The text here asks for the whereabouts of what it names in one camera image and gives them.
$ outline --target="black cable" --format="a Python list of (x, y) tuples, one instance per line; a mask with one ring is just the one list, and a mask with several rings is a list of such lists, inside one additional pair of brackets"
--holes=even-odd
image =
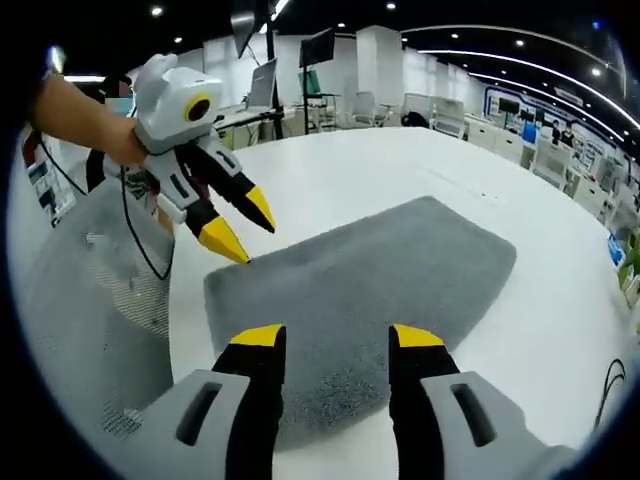
[[(620, 365), (620, 369), (622, 370), (622, 373), (618, 373), (614, 375), (611, 381), (609, 381), (609, 375), (611, 375), (611, 369), (615, 364)], [(609, 368), (607, 369), (607, 376), (604, 380), (602, 398), (600, 399), (600, 405), (598, 407), (598, 413), (596, 414), (596, 419), (593, 422), (594, 429), (598, 428), (598, 425), (600, 425), (600, 420), (602, 419), (602, 413), (604, 411), (604, 405), (607, 401), (607, 397), (609, 396), (609, 392), (611, 391), (611, 387), (613, 387), (613, 384), (617, 379), (621, 379), (624, 382), (626, 378), (627, 378), (627, 372), (624, 368), (624, 364), (622, 363), (622, 360), (620, 360), (619, 358), (613, 359), (613, 361), (609, 364)]]
[(261, 67), (262, 65), (260, 65), (260, 62), (258, 61), (258, 59), (256, 58), (256, 54), (253, 53), (253, 48), (251, 48), (250, 44), (247, 44), (247, 48), (249, 49), (249, 53), (251, 54), (251, 58), (253, 58), (253, 61), (256, 62), (256, 65), (258, 65), (259, 67)]
[(71, 177), (69, 175), (67, 175), (67, 172), (65, 172), (62, 167), (60, 165), (58, 165), (58, 162), (56, 162), (53, 157), (51, 156), (51, 154), (49, 153), (49, 150), (47, 150), (47, 147), (45, 146), (44, 142), (42, 141), (42, 137), (40, 138), (40, 140), (38, 140), (38, 142), (40, 143), (40, 146), (42, 147), (42, 149), (44, 150), (44, 153), (47, 155), (47, 157), (49, 157), (49, 160), (51, 161), (51, 163), (53, 163), (53, 166), (56, 167), (58, 169), (58, 171), (62, 174), (62, 176), (64, 178), (67, 179), (67, 181), (73, 185), (74, 187), (76, 187), (76, 189), (85, 197), (87, 196), (87, 193), (82, 190), (78, 184), (76, 182), (74, 182), (73, 180), (71, 180)]
[(127, 222), (127, 226), (129, 227), (129, 230), (131, 230), (131, 235), (133, 235), (133, 239), (138, 245), (138, 248), (140, 249), (140, 253), (144, 257), (145, 261), (147, 262), (147, 265), (149, 265), (149, 268), (151, 269), (153, 274), (158, 278), (158, 280), (166, 280), (167, 277), (169, 276), (169, 273), (171, 272), (171, 266), (173, 264), (173, 255), (171, 255), (171, 259), (169, 260), (167, 271), (164, 273), (164, 275), (160, 275), (160, 272), (158, 272), (156, 267), (153, 266), (153, 263), (151, 263), (151, 260), (149, 259), (149, 256), (147, 255), (147, 252), (142, 246), (142, 242), (140, 241), (140, 238), (138, 237), (138, 234), (136, 233), (135, 229), (133, 228), (133, 224), (131, 223), (131, 217), (129, 217), (129, 206), (127, 205), (127, 195), (125, 191), (124, 174), (125, 174), (125, 167), (120, 167), (120, 185), (122, 186), (122, 206), (124, 207), (124, 218)]

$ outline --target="gray towel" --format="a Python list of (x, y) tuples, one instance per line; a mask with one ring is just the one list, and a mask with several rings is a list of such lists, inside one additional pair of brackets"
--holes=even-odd
[(420, 198), (208, 275), (214, 345), (222, 351), (242, 330), (286, 325), (278, 448), (299, 447), (387, 404), (391, 323), (428, 329), (455, 348), (515, 258), (509, 242)]

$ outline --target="white pillar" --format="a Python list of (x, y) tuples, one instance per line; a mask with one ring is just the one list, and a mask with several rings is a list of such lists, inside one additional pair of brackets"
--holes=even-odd
[(401, 105), (404, 96), (400, 32), (374, 25), (356, 34), (358, 90), (372, 92), (377, 103)]

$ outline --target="white table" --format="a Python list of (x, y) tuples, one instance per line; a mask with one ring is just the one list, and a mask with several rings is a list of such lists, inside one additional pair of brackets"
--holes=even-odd
[[(461, 370), (477, 371), (520, 405), (542, 441), (582, 445), (629, 325), (608, 232), (588, 212), (520, 166), (421, 128), (297, 137), (243, 149), (238, 157), (269, 200), (276, 234), (213, 198), (252, 256), (424, 195), (510, 241), (518, 252), (511, 276), (453, 356)], [(185, 226), (176, 230), (170, 294), (176, 382), (214, 363), (203, 279), (229, 263), (204, 250)], [(388, 412), (331, 441), (277, 454), (274, 462), (276, 479), (396, 478)]]

